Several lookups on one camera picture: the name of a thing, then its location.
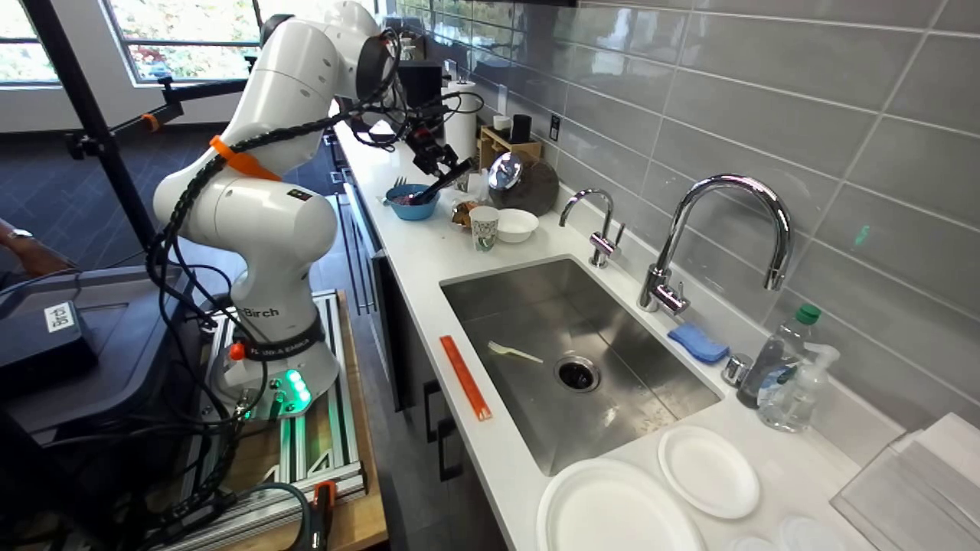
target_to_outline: faucet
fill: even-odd
[[[563,228],[570,221],[572,205],[577,205],[584,195],[603,195],[607,198],[603,231],[589,237],[589,241],[594,247],[590,250],[590,265],[607,265],[607,258],[619,247],[620,232],[625,232],[625,224],[619,224],[615,240],[609,240],[609,231],[612,231],[612,195],[607,190],[594,190],[594,187],[574,190],[574,195],[561,207],[556,228]]]
[[[791,241],[792,241],[792,224],[791,224],[791,211],[784,207],[784,203],[773,195],[773,190],[767,190],[766,183],[744,179],[744,174],[712,174],[698,181],[676,205],[674,215],[674,228],[670,237],[658,255],[658,259],[647,270],[647,282],[639,290],[639,307],[663,307],[670,316],[682,312],[688,307],[688,299],[682,298],[678,287],[670,287],[670,258],[678,245],[686,218],[691,215],[694,203],[701,195],[706,195],[716,187],[736,187],[736,190],[747,190],[757,198],[766,203],[766,207],[771,211],[771,228],[773,228],[773,247],[771,247],[771,259],[763,280],[763,287],[773,290],[786,271],[791,262]]]

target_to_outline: stainless steel sink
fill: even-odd
[[[570,258],[440,287],[544,474],[718,401]]]

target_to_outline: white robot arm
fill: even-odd
[[[245,356],[231,357],[224,374],[224,385],[241,401],[284,370],[300,374],[310,398],[334,382],[336,357],[325,349],[307,271],[329,247],[336,224],[325,195],[274,181],[313,159],[321,132],[247,153],[231,153],[230,146],[326,119],[334,97],[353,97],[354,86],[363,86],[359,71],[393,71],[359,66],[359,61],[363,64],[363,47],[375,50],[375,37],[379,27],[371,13],[349,0],[334,3],[317,17],[281,21],[264,47],[224,134],[195,163],[167,174],[152,195],[152,211],[163,224],[178,224],[179,237],[230,247],[247,262],[247,277],[231,286],[231,303],[250,339]],[[366,53],[366,58],[371,64],[388,64],[379,53]],[[186,187],[215,166],[215,156],[224,159],[224,168],[198,187],[186,207]]]

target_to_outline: plastic bottle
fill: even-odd
[[[763,389],[786,382],[796,363],[810,357],[804,342],[813,342],[818,320],[821,310],[813,303],[802,303],[792,319],[777,326],[747,377],[739,382],[740,404],[757,408]]]
[[[834,346],[804,342],[796,374],[784,385],[758,389],[758,420],[779,431],[802,431],[810,421],[834,360],[838,360]]]

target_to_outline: paper towel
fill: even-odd
[[[452,92],[466,92],[456,97],[447,97],[444,106],[450,110],[447,121],[444,121],[444,138],[447,144],[456,149],[459,159],[475,156],[475,144],[476,144],[476,95],[475,95],[475,82],[463,81],[450,81],[440,92],[452,95]]]

